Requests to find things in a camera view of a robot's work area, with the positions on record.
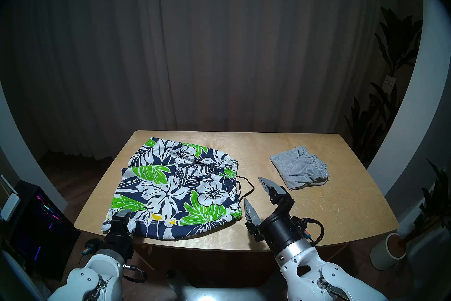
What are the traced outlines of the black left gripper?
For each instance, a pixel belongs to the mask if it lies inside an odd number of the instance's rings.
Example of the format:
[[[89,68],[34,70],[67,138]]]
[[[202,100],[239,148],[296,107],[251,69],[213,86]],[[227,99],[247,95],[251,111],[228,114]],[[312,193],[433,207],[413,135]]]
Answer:
[[[104,239],[104,249],[119,255],[123,264],[132,259],[134,243],[129,231],[131,209],[124,209],[113,214],[110,229]]]

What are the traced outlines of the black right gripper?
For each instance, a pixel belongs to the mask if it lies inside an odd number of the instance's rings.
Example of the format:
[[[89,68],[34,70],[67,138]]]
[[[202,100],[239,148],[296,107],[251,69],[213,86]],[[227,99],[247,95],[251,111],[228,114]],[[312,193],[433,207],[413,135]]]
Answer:
[[[277,207],[261,221],[251,203],[244,199],[246,225],[249,225],[249,233],[256,242],[265,241],[273,255],[277,256],[290,244],[303,239],[304,234],[291,219],[290,210],[295,201],[285,188],[272,180],[263,177],[258,179],[271,203]]]

